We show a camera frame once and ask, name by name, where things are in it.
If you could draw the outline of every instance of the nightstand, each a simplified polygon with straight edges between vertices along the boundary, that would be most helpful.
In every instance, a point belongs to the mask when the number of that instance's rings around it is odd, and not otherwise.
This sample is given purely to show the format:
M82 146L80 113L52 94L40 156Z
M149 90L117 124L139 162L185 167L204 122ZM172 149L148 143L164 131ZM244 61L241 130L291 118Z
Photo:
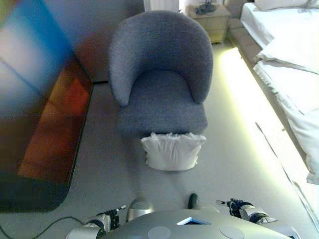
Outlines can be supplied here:
M196 7L199 5L188 5L186 15L198 21L207 31L211 43L222 42L227 33L227 22L230 13L223 4L213 3L216 6L214 12L205 15L197 15Z

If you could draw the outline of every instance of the white pillowcase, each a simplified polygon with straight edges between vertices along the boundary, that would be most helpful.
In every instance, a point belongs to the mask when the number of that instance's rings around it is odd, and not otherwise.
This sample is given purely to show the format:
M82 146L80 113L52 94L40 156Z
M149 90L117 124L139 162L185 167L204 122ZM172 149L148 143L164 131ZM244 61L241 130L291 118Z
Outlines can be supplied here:
M281 7L299 7L307 2L308 0L255 0L255 5L260 10L271 10Z
M206 138L202 135L155 134L141 139L147 152L146 164L157 170L188 170L197 164L197 154Z

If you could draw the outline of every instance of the armchair seat cushion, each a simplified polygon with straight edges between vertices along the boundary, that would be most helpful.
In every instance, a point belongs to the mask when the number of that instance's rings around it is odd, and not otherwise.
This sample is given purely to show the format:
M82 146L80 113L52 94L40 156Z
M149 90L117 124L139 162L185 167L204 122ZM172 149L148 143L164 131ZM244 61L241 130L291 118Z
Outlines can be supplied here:
M206 127L203 104L194 101L184 77L169 70L148 71L135 80L117 123L126 137L146 137L151 132L200 134Z

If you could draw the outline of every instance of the white wall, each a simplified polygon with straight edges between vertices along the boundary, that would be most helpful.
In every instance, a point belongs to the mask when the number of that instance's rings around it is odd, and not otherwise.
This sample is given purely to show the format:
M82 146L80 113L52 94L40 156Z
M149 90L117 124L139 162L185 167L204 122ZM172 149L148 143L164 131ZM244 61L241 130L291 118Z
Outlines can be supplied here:
M117 24L144 11L143 0L43 0L93 81L107 80Z
M145 11L172 10L178 12L178 0L144 0Z

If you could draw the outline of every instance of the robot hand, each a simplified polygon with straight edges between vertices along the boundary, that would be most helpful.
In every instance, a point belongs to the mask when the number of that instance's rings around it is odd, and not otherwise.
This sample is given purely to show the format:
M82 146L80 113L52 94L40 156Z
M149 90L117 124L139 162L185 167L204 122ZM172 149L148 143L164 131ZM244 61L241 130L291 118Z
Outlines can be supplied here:
M106 233L120 226L118 213L125 208L126 205L123 205L89 218L85 225L73 229L65 239L99 239L103 237Z
M229 207L229 214L234 217L256 223L293 239L301 239L292 226L269 217L262 208L254 207L251 203L233 198L228 202L217 200L216 203Z

